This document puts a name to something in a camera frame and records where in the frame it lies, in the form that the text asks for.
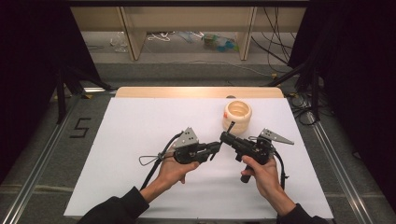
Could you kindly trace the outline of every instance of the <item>hand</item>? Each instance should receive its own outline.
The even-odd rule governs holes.
[[[198,161],[189,164],[180,164],[175,161],[173,153],[166,153],[163,164],[155,181],[161,182],[165,189],[170,189],[180,181],[186,183],[186,173],[195,170],[199,166]]]
[[[186,182],[186,173],[195,170],[199,166],[198,161],[189,164],[180,164],[175,161],[173,153],[166,153],[164,158],[157,178],[140,191],[147,203],[152,202],[178,181],[184,184]]]
[[[276,169],[276,161],[270,159],[264,165],[260,165],[253,158],[243,156],[242,161],[253,170],[244,170],[242,175],[253,175],[256,179],[256,186],[259,193],[264,197],[274,209],[285,216],[296,206],[279,184]]]
[[[242,161],[253,170],[244,170],[241,174],[253,175],[256,178],[257,189],[262,197],[268,198],[271,191],[281,189],[274,158],[269,159],[264,165],[260,165],[249,156],[243,156]]]

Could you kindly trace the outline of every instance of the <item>table surface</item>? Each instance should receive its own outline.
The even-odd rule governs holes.
[[[287,193],[309,214],[332,218],[289,104],[282,94],[273,97],[274,92],[281,91],[277,88],[229,89],[228,94],[243,98],[241,100],[253,109],[249,128],[240,137],[257,135],[265,126],[294,141],[293,146],[274,143],[285,162],[287,175],[291,176],[286,184]],[[194,97],[186,97],[188,90],[195,92]],[[126,98],[126,92],[131,93],[131,98]],[[160,97],[153,98],[154,92]],[[171,98],[164,98],[165,92]],[[205,96],[199,96],[202,92],[206,92]],[[249,98],[253,92],[262,97]],[[219,141],[222,109],[232,100],[225,99],[224,93],[226,89],[216,87],[121,88],[119,94],[123,97],[118,95],[110,101],[64,215],[81,217],[108,197],[122,196],[133,185],[139,188],[151,166],[141,166],[138,158],[156,155],[174,134],[187,127],[195,130],[200,143]],[[234,151],[223,145],[213,161],[203,163],[188,174],[186,185],[177,184],[152,202],[141,218],[275,218],[274,209],[260,197],[254,181],[240,182],[239,173],[245,166],[234,158]]]

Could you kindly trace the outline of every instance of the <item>black jacket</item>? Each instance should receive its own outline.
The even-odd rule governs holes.
[[[134,187],[122,198],[111,197],[104,203],[91,209],[78,224],[130,224],[147,209],[139,190]],[[297,206],[287,215],[280,218],[282,224],[327,224],[321,217],[311,217],[297,203]]]

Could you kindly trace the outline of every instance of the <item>person's right hand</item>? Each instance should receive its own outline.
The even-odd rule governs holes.
[[[241,172],[241,175],[254,176],[259,193],[274,207],[280,216],[285,216],[294,209],[296,204],[279,184],[274,158],[270,159],[264,165],[260,165],[249,156],[243,156],[242,161],[250,166],[252,170],[244,170]]]
[[[253,175],[256,178],[257,189],[262,197],[267,199],[272,191],[282,189],[279,184],[274,158],[269,159],[264,165],[260,165],[249,156],[243,156],[242,161],[253,170],[244,170],[241,174]]]

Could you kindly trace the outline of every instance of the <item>person's left hand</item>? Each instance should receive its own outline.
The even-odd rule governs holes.
[[[198,161],[189,164],[178,163],[173,157],[173,152],[166,153],[164,158],[160,173],[155,180],[163,183],[166,189],[170,189],[177,181],[182,184],[186,183],[186,173],[195,170],[199,166]]]
[[[186,182],[186,173],[195,170],[198,166],[198,161],[189,164],[180,164],[175,161],[173,152],[168,152],[164,155],[157,178],[145,189],[142,189],[140,193],[146,202],[150,203],[166,190],[172,188],[178,181],[184,184]]]

